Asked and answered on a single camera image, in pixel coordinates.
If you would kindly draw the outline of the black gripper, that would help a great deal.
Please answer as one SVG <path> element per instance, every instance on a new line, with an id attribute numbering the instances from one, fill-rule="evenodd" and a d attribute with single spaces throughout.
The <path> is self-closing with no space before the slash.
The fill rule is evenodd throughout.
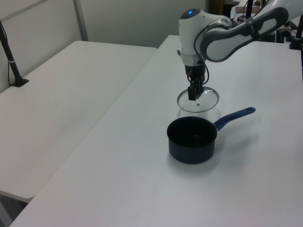
<path id="1" fill-rule="evenodd" d="M 204 92 L 203 83 L 205 83 L 205 65 L 187 66 L 185 65 L 185 72 L 190 86 L 187 88 L 188 99 L 196 101 L 197 95 L 201 96 Z"/>

